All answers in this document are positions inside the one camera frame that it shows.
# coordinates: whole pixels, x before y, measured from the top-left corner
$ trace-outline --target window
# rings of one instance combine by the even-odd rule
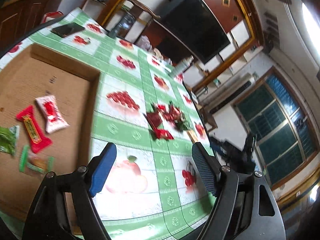
[[[318,151],[308,116],[274,73],[235,109],[245,127],[257,135],[258,157],[270,185],[285,183]]]

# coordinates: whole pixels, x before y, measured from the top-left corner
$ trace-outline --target wooden cabinet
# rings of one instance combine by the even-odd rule
[[[11,0],[0,8],[0,51],[37,27],[45,13],[56,11],[61,0]]]
[[[244,17],[236,0],[204,0],[226,33],[230,32]]]
[[[23,8],[23,1],[18,1],[0,10],[0,50],[23,35],[24,31],[20,29],[24,24]]]

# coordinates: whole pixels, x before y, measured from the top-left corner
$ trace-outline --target plastic bag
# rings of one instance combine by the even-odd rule
[[[19,137],[19,126],[15,125],[10,128],[0,126],[0,152],[15,155],[17,141]]]
[[[144,35],[144,36],[141,36],[141,37],[138,39],[136,45],[137,45],[138,47],[140,47],[141,49],[145,50],[145,51],[150,51],[150,49],[152,49],[152,46],[151,46],[151,44],[150,44],[150,41],[149,41],[148,37],[145,36],[145,35]]]

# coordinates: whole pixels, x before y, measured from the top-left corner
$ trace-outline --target television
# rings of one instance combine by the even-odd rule
[[[203,0],[173,0],[159,14],[160,23],[203,64],[230,44],[219,21]]]

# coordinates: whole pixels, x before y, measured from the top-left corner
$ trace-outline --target water bottle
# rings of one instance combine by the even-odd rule
[[[174,78],[180,75],[183,71],[185,71],[190,66],[192,61],[193,61],[193,56],[184,58],[182,61],[178,63],[178,65],[176,65],[176,67],[171,71],[171,73],[169,73],[169,77]]]
[[[108,36],[113,39],[117,36],[125,38],[134,23],[135,18],[127,12],[116,24],[116,26],[113,27],[113,29],[108,33]]]

